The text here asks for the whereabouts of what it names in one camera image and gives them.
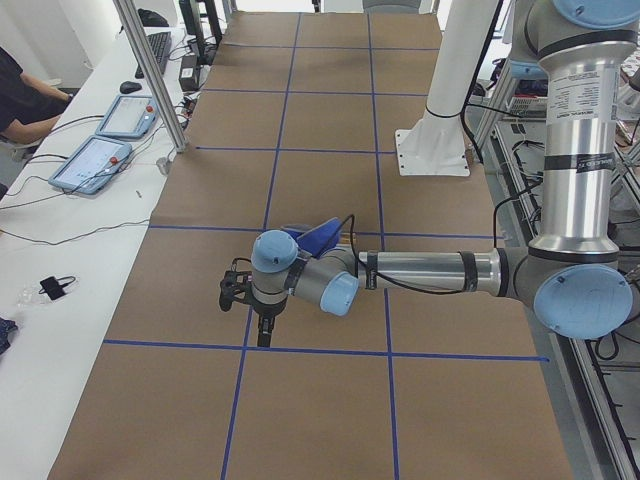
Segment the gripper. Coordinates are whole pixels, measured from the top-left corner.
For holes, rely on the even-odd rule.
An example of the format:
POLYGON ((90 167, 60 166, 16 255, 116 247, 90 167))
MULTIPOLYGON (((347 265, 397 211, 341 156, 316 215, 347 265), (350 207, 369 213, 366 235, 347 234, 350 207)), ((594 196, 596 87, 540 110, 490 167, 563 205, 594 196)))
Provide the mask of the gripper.
POLYGON ((275 327, 276 317, 280 315, 286 307, 286 300, 282 300, 276 304, 265 304, 259 302, 254 310, 258 314, 258 347, 269 347, 273 329, 275 327))

